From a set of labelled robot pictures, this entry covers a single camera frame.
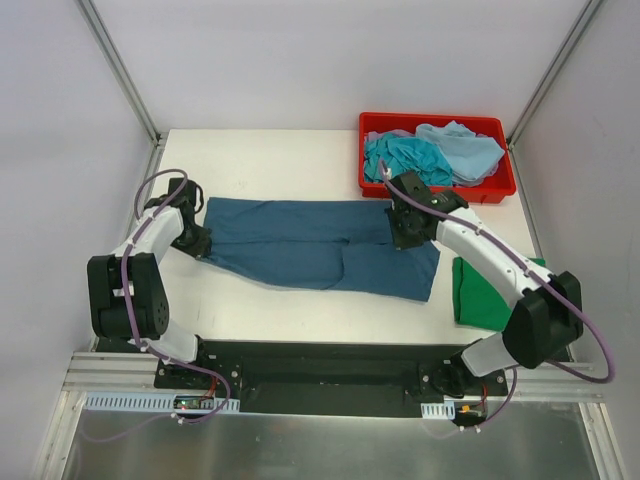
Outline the horizontal aluminium rail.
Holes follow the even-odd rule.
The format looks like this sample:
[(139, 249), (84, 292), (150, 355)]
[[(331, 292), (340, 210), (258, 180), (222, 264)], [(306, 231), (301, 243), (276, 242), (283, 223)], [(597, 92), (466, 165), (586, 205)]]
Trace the horizontal aluminium rail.
[[(62, 389), (70, 392), (157, 393), (158, 361), (149, 354), (76, 352)], [(535, 370), (506, 373), (515, 382), (514, 399), (520, 402), (602, 403), (604, 387), (580, 380), (545, 364)]]

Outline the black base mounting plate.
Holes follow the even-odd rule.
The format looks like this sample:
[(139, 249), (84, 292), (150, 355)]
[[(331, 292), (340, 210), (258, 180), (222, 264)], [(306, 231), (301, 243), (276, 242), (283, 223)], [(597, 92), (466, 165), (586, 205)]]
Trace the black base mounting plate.
[(219, 407), (242, 413), (370, 418), (418, 418), (447, 400), (482, 411), (508, 394), (501, 360), (470, 373), (460, 345), (241, 342), (201, 340), (192, 362), (147, 349), (156, 362), (153, 385), (181, 396), (193, 414)]

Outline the right aluminium frame post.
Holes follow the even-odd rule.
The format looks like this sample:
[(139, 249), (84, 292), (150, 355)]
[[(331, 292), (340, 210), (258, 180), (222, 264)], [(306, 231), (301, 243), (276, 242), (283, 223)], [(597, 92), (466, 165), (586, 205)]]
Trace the right aluminium frame post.
[(588, 0), (582, 5), (578, 15), (572, 22), (523, 111), (507, 136), (507, 146), (510, 150), (515, 147), (523, 135), (524, 130), (541, 107), (552, 87), (571, 60), (578, 45), (606, 4), (607, 1), (605, 0)]

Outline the red plastic bin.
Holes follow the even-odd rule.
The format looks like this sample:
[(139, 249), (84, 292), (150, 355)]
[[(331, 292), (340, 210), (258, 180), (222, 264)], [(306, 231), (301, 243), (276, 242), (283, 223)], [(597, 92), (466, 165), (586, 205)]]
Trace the red plastic bin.
[(482, 183), (473, 187), (455, 186), (453, 188), (461, 197), (470, 203), (499, 204), (507, 196), (516, 192), (516, 181), (507, 143), (499, 119), (494, 117), (437, 115), (417, 113), (363, 112), (359, 115), (359, 157), (358, 157), (358, 185), (365, 198), (388, 199), (389, 192), (382, 183), (372, 183), (365, 179), (365, 137), (371, 132), (385, 133), (394, 129), (414, 132), (423, 123), (437, 127), (444, 127), (450, 121), (456, 121), (469, 128), (476, 134), (483, 134), (493, 138), (505, 151), (497, 165), (497, 171)]

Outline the light blue crumpled t shirt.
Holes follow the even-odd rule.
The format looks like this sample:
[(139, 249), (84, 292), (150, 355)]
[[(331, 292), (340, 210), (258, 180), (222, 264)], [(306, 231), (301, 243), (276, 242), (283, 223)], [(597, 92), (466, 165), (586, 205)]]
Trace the light blue crumpled t shirt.
[(420, 124), (415, 136), (440, 149), (452, 169), (453, 183), (463, 187), (478, 186), (494, 175), (505, 154), (494, 138), (476, 134), (454, 120), (444, 127)]

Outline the dark blue t shirt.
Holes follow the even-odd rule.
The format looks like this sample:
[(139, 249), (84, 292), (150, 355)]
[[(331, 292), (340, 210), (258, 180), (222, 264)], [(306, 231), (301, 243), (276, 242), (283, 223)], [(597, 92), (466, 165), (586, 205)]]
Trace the dark blue t shirt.
[(384, 201), (212, 197), (209, 263), (265, 284), (428, 301), (440, 252), (392, 241)]

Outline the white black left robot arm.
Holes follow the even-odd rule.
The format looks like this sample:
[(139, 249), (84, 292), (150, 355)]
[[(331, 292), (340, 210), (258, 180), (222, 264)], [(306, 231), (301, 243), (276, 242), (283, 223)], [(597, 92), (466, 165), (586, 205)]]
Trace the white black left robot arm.
[(203, 190), (180, 169), (165, 194), (139, 205), (129, 237), (111, 253), (87, 263), (91, 325), (100, 339), (127, 342), (166, 363), (178, 363), (176, 375), (188, 388), (204, 387), (210, 363), (198, 356), (199, 337), (171, 321), (159, 265), (174, 248), (194, 259), (211, 253), (211, 231), (196, 222), (204, 206)]

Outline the teal crumpled t shirt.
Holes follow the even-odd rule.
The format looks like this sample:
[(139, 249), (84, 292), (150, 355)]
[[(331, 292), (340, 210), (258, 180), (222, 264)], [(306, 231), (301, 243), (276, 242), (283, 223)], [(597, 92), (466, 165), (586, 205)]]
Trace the teal crumpled t shirt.
[(385, 135), (377, 141), (365, 142), (364, 179), (368, 183), (382, 183), (379, 161), (391, 169), (393, 175), (414, 171), (428, 186), (453, 185), (453, 172), (440, 149), (420, 138), (397, 138)]

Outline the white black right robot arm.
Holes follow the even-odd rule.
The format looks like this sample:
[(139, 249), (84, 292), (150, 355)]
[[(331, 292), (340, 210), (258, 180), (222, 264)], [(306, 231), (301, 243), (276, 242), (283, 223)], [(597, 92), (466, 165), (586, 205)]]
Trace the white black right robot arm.
[(575, 276), (555, 275), (519, 254), (454, 191), (434, 193), (413, 171), (382, 172), (392, 200), (386, 213), (394, 245), (404, 250), (440, 243), (468, 262), (511, 310), (503, 331), (469, 344), (430, 374), (434, 390), (461, 399), (481, 388), (487, 375), (534, 369), (583, 335)]

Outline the left aluminium frame post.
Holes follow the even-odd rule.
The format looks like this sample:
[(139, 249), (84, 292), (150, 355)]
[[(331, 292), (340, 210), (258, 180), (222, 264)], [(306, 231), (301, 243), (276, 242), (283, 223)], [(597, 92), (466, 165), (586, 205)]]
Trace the left aluminium frame post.
[(151, 143), (154, 146), (160, 145), (163, 139), (163, 133), (153, 120), (95, 2), (91, 0), (77, 0), (75, 1), (75, 5), (93, 35), (99, 50), (106, 60), (134, 116)]

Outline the aluminium frame post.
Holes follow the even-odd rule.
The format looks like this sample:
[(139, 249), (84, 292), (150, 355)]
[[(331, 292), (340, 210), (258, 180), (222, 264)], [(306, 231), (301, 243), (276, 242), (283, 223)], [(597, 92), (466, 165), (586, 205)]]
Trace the aluminium frame post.
[(153, 120), (95, 2), (91, 0), (77, 0), (75, 1), (75, 5), (93, 35), (99, 50), (106, 60), (134, 116), (151, 143), (154, 146), (160, 145), (163, 139), (163, 133)]
[(510, 150), (515, 147), (523, 135), (524, 130), (541, 107), (552, 87), (571, 60), (578, 45), (606, 4), (607, 1), (605, 0), (588, 0), (582, 5), (578, 15), (572, 22), (523, 111), (507, 136), (507, 146)]

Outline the folded green t shirt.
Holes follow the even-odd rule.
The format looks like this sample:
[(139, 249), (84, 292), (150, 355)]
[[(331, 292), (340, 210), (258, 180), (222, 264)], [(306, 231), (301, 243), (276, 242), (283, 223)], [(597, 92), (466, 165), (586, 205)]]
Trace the folded green t shirt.
[(465, 327), (501, 332), (511, 315), (498, 291), (461, 257), (452, 262), (452, 304), (454, 321)]

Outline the lavender crumpled t shirt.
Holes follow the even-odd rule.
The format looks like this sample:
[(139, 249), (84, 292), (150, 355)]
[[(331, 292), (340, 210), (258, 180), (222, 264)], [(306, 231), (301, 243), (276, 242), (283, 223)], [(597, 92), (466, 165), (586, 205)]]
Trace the lavender crumpled t shirt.
[(397, 138), (414, 137), (414, 134), (412, 132), (409, 132), (403, 129), (393, 129), (385, 132), (378, 132), (378, 131), (367, 132), (364, 136), (364, 141), (365, 142), (377, 141), (380, 138), (384, 137), (385, 135), (391, 135), (392, 137), (397, 137)]

